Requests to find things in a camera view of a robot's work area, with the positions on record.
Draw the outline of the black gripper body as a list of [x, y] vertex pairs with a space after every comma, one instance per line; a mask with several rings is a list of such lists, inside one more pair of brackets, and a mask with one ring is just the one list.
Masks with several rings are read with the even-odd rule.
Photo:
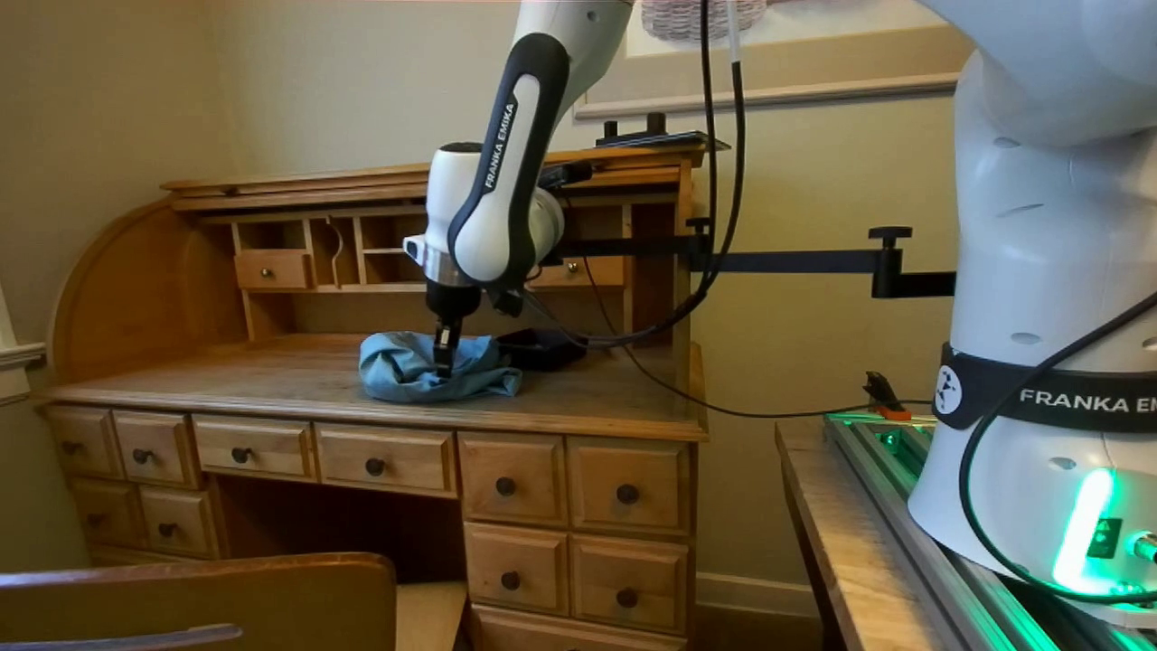
[[437, 313], [440, 330], [459, 330], [482, 306], [482, 289], [432, 281], [428, 306]]

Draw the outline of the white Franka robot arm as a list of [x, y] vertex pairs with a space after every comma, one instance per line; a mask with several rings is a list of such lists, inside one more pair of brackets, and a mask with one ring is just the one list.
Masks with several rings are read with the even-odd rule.
[[[1157, 0], [922, 0], [974, 55], [954, 87], [957, 271], [938, 434], [908, 512], [1096, 620], [1157, 620]], [[539, 188], [562, 113], [632, 0], [520, 0], [487, 130], [433, 152], [406, 254], [459, 323], [563, 236]]]

